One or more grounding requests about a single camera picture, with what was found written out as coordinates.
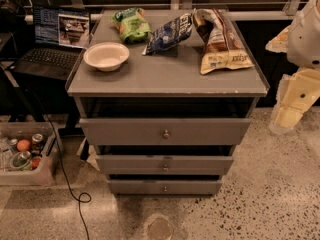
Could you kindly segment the grey bottom drawer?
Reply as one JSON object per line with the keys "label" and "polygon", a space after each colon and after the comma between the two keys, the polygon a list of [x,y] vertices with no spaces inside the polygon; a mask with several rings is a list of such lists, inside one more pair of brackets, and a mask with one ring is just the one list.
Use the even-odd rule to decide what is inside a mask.
{"label": "grey bottom drawer", "polygon": [[221,180],[110,180],[113,194],[122,195],[212,195],[222,186]]}

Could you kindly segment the grey drawer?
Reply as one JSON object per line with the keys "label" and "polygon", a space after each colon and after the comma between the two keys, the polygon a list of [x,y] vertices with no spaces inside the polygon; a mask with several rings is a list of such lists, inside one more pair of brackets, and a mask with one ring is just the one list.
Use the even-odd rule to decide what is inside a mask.
{"label": "grey drawer", "polygon": [[233,163],[228,156],[97,155],[105,174],[225,175]]}
{"label": "grey drawer", "polygon": [[110,118],[81,119],[94,145],[236,145],[249,119],[236,118]]}
{"label": "grey drawer", "polygon": [[221,180],[110,180],[113,194],[122,195],[212,195],[222,186]]}

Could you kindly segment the grey drawer cabinet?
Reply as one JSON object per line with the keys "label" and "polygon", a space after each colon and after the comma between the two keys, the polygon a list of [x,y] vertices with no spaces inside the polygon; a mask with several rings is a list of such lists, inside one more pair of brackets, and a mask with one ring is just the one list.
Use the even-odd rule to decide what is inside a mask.
{"label": "grey drawer cabinet", "polygon": [[[109,73],[81,63],[67,92],[81,119],[236,118],[249,119],[268,84],[258,66],[200,73],[203,42],[198,34],[164,55],[145,56],[129,48],[128,60]],[[236,145],[94,145],[97,155],[228,156]],[[105,174],[110,180],[221,180],[224,175]]]}

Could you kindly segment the grey middle drawer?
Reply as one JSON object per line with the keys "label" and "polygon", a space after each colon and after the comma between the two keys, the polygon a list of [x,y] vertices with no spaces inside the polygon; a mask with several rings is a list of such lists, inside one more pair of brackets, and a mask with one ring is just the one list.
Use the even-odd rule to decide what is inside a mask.
{"label": "grey middle drawer", "polygon": [[225,175],[233,163],[228,156],[97,155],[105,174]]}

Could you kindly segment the grey top drawer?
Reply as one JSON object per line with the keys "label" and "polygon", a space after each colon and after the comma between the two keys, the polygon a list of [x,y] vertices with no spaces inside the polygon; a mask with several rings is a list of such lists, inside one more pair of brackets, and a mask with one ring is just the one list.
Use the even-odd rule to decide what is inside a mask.
{"label": "grey top drawer", "polygon": [[249,119],[236,118],[110,118],[81,119],[94,145],[236,145]]}

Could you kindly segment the brown and cream chip bag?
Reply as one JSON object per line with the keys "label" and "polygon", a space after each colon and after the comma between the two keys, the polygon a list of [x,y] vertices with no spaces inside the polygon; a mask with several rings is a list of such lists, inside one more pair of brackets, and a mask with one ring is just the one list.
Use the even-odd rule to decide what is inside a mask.
{"label": "brown and cream chip bag", "polygon": [[239,35],[221,10],[196,9],[193,23],[204,41],[200,66],[202,75],[220,69],[238,70],[253,66]]}

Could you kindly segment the blue chip bag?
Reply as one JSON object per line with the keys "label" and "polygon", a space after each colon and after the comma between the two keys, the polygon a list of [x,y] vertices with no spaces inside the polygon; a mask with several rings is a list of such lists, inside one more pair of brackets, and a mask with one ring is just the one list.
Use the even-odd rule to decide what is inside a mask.
{"label": "blue chip bag", "polygon": [[192,33],[192,14],[185,13],[151,33],[143,55],[164,52],[188,39]]}

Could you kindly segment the green chip bag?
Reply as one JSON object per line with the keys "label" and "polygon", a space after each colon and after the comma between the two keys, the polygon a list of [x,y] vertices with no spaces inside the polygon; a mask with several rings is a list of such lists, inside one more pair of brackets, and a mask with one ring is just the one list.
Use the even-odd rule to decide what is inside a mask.
{"label": "green chip bag", "polygon": [[111,21],[119,32],[120,40],[124,43],[144,42],[151,32],[149,23],[144,18],[144,10],[139,7],[114,13]]}

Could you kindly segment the white bowl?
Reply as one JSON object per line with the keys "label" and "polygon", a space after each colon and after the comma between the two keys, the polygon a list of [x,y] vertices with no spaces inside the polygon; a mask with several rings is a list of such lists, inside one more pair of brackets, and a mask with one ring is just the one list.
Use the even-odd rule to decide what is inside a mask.
{"label": "white bowl", "polygon": [[88,48],[83,59],[85,63],[103,72],[118,69],[128,58],[129,49],[119,43],[105,42]]}

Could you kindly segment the black laptop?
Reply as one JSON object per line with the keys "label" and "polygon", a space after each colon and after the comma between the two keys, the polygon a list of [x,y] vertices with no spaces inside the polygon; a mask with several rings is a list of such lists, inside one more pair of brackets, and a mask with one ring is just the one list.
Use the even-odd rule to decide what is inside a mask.
{"label": "black laptop", "polygon": [[66,80],[88,42],[90,24],[86,9],[34,5],[34,47],[17,60],[14,71]]}

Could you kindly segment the clear plastic storage bin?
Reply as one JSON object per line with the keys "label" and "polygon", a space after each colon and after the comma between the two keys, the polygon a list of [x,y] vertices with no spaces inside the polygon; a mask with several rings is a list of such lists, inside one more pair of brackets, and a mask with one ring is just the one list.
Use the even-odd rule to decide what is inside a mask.
{"label": "clear plastic storage bin", "polygon": [[[31,142],[34,134],[44,136],[41,151],[32,149],[31,159],[41,157],[39,166],[31,169],[30,162],[22,169],[12,169],[10,159],[18,152],[17,143],[26,139]],[[55,125],[45,122],[1,123],[0,124],[0,185],[51,185],[53,174],[63,150]]]}

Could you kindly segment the dark soda can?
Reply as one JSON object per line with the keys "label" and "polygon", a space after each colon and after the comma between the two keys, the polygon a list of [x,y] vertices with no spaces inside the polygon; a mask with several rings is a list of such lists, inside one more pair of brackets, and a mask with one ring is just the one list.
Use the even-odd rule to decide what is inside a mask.
{"label": "dark soda can", "polygon": [[41,151],[44,143],[44,136],[40,133],[34,134],[31,138],[32,149]]}

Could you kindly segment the red round fruit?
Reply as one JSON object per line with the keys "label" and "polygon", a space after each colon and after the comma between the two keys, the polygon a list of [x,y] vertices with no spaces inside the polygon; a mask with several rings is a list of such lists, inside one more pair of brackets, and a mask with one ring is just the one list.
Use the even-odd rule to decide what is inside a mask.
{"label": "red round fruit", "polygon": [[30,160],[31,169],[35,170],[41,162],[41,157],[34,157]]}

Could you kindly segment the orange fruit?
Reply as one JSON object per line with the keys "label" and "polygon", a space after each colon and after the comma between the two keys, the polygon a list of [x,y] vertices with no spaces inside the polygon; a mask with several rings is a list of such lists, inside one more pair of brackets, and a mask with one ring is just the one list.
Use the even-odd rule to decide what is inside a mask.
{"label": "orange fruit", "polygon": [[19,151],[28,151],[31,149],[31,142],[26,139],[22,139],[17,143],[17,149]]}

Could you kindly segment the green tin can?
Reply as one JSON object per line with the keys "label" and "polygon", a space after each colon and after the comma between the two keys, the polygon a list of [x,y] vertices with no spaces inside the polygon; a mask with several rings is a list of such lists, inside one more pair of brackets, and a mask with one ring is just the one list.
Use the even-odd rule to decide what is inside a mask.
{"label": "green tin can", "polygon": [[10,159],[10,166],[12,169],[20,170],[24,168],[31,160],[31,153],[29,151],[21,151],[16,153]]}

